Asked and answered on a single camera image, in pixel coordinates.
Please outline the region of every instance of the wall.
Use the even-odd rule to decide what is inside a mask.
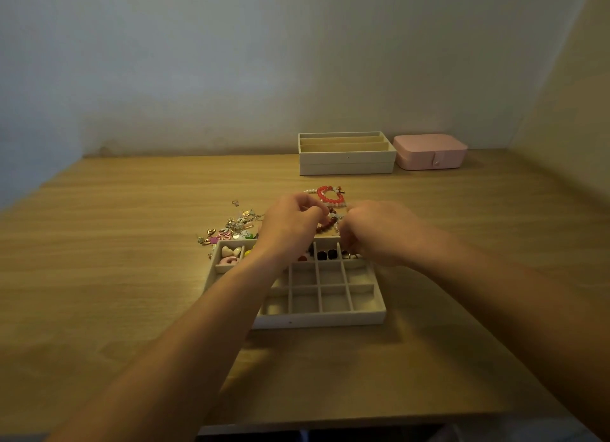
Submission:
[[[588,0],[511,145],[610,203],[610,0]]]
[[[506,146],[582,0],[0,0],[0,206],[81,154]]]

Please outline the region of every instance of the white jewelry box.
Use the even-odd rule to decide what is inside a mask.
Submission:
[[[223,246],[241,248],[240,260],[257,240],[221,240],[212,255],[205,292],[236,265],[218,265]],[[319,251],[337,250],[337,259],[318,261]],[[314,239],[314,261],[293,262],[263,302],[253,329],[374,325],[385,319],[385,303],[371,264],[343,259],[339,237]]]
[[[395,160],[382,132],[299,134],[300,175],[392,173]]]

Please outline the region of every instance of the wooden table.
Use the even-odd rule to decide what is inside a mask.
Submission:
[[[0,433],[49,431],[191,305],[210,251],[196,234],[235,215],[232,200],[263,212],[322,184],[400,201],[587,292],[610,286],[607,210],[504,151],[341,178],[299,176],[296,155],[81,160],[0,218]],[[560,411],[435,284],[377,276],[382,326],[252,332],[204,431]]]

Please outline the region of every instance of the forearm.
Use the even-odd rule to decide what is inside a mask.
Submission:
[[[241,261],[50,440],[191,440],[280,269]]]
[[[492,332],[600,436],[610,411],[607,305],[537,271],[438,236],[420,271]]]

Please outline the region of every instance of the person's left hand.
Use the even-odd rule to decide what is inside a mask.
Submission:
[[[328,207],[313,195],[283,195],[265,213],[253,254],[269,255],[283,269],[307,251],[318,223],[328,222]]]

